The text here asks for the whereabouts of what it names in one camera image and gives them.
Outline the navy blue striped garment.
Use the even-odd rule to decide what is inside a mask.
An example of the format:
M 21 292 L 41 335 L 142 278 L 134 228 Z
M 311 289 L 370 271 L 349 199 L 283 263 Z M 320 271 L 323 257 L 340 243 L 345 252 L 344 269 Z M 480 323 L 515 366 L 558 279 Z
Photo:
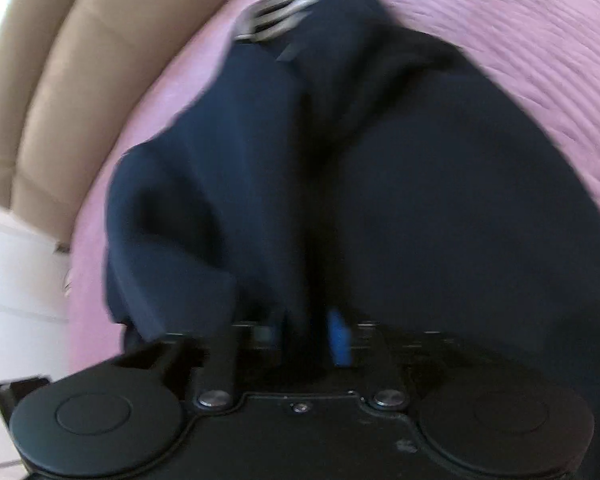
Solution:
M 324 352 L 332 311 L 457 334 L 582 392 L 600 478 L 600 211 L 503 91 L 379 0 L 233 44 L 122 157 L 106 230 L 106 303 L 137 340 L 262 318 Z

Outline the pink quilted bedspread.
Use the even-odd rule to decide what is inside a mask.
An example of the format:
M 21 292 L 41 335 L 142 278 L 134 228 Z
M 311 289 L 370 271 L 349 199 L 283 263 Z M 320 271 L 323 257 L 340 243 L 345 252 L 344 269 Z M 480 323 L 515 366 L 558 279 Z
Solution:
M 84 200 L 73 231 L 69 288 L 72 370 L 115 356 L 120 327 L 104 301 L 105 203 L 119 158 L 201 94 L 238 14 L 228 0 L 144 94 Z M 600 0 L 384 0 L 408 27 L 461 48 L 552 136 L 600 206 Z

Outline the white bedside cabinet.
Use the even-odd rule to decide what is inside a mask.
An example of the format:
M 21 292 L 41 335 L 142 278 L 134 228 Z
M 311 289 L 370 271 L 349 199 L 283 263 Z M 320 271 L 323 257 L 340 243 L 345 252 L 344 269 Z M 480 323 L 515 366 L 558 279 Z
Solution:
M 69 373 L 65 277 L 56 242 L 0 208 L 0 382 Z M 27 471 L 0 416 L 0 479 Z

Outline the beige leather headboard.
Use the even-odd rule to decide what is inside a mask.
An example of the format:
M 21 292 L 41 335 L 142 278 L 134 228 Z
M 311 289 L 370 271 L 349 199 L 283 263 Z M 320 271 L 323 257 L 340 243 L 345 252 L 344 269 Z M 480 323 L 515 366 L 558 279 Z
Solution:
M 0 207 L 61 243 L 140 98 L 227 0 L 12 0 Z

